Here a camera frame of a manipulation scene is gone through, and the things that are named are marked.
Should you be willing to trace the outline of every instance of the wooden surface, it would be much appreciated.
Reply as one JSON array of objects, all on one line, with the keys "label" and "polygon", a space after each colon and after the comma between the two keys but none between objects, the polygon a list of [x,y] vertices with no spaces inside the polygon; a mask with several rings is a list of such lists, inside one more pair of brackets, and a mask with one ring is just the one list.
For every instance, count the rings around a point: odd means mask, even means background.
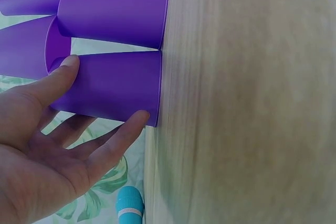
[{"label": "wooden surface", "polygon": [[336,223],[336,0],[170,0],[147,224]]}]

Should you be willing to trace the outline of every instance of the hand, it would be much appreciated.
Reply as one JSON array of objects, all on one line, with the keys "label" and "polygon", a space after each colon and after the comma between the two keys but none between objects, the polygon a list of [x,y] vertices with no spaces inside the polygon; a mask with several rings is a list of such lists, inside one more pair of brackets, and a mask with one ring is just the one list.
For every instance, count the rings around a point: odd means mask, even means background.
[{"label": "hand", "polygon": [[94,118],[74,115],[41,133],[56,115],[48,106],[71,87],[78,68],[78,57],[70,56],[51,75],[0,94],[0,223],[34,222],[83,195],[145,126],[149,114],[138,111],[118,129],[70,150]]}]

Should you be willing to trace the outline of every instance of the fabric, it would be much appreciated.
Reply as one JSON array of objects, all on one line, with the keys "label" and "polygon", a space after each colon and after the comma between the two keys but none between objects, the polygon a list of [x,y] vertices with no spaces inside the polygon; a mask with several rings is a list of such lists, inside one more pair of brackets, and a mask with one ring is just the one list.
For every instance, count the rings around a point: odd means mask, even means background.
[{"label": "fabric", "polygon": [[[0,14],[0,29],[42,16],[13,16],[5,17]],[[116,44],[104,41],[85,39],[72,40],[72,54],[96,54],[104,52],[144,51],[150,50],[130,45]],[[11,87],[27,84],[31,80],[0,76],[0,92]],[[44,129],[49,133],[70,113],[60,112],[52,123]],[[97,119],[71,147],[101,136],[120,125],[120,122]],[[124,185],[135,186],[143,195],[143,169],[144,169],[144,136],[142,132],[138,140],[126,152],[119,164],[109,171],[101,181],[96,183],[84,196],[63,207],[56,214],[38,221],[39,224],[72,224],[72,223],[118,223],[115,210],[117,190]]]}]

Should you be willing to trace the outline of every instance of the finger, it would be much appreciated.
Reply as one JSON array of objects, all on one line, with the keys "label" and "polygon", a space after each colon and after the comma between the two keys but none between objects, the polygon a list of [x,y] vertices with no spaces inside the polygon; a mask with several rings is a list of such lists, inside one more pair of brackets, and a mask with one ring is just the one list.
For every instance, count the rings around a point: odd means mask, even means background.
[{"label": "finger", "polygon": [[103,136],[100,136],[86,143],[80,144],[75,148],[71,149],[70,151],[72,153],[72,156],[81,161],[86,160],[89,157],[89,155],[91,155],[92,152],[94,152],[97,148],[101,147],[104,143],[106,143],[108,139],[113,137],[113,135],[116,134],[116,132],[120,127],[121,125],[116,127],[114,130],[106,133]]},{"label": "finger", "polygon": [[64,148],[73,144],[94,122],[96,118],[86,115],[74,115],[62,122],[56,129],[48,134],[54,142]]},{"label": "finger", "polygon": [[136,112],[115,135],[89,156],[86,164],[92,185],[118,163],[125,151],[139,137],[149,116],[146,111]]},{"label": "finger", "polygon": [[44,109],[71,88],[78,69],[79,58],[77,55],[71,55],[49,76],[31,84],[20,86],[16,89],[16,92],[29,98],[39,109]]},{"label": "finger", "polygon": [[41,119],[37,125],[39,130],[43,130],[57,115],[58,111],[54,110],[52,107],[47,107],[42,113]]}]

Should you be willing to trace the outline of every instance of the white stripe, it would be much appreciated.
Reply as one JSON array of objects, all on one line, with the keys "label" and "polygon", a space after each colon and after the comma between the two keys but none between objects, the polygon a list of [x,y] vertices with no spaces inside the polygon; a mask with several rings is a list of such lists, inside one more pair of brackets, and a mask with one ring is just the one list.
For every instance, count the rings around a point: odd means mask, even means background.
[{"label": "white stripe", "polygon": [[124,209],[122,209],[118,212],[118,218],[120,218],[120,216],[122,216],[123,214],[128,214],[130,212],[142,217],[142,213],[139,210],[137,210],[135,208],[124,208]]}]

